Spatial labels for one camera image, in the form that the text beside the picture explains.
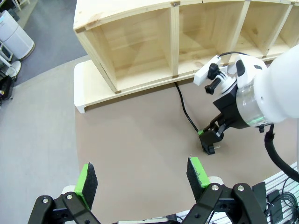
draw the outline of screw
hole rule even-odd
[[[179,6],[180,4],[181,4],[180,1],[174,1],[174,2],[171,3],[171,5],[172,5],[173,7],[175,7],[175,6]]]
[[[217,185],[212,186],[212,190],[218,190],[218,189],[219,189],[219,187]]]
[[[238,187],[238,190],[239,190],[239,191],[244,191],[244,187],[243,187],[242,185],[240,185],[240,186]]]

